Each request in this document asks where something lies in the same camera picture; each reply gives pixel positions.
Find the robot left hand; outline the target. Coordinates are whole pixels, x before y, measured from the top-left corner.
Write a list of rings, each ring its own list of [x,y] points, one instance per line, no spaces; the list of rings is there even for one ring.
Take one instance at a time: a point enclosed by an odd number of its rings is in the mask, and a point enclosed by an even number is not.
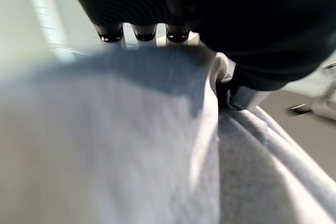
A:
[[[232,80],[217,84],[220,105],[245,109],[314,72],[335,51],[335,0],[78,0],[104,41],[130,23],[139,39],[164,23],[184,41],[189,32],[236,64]]]

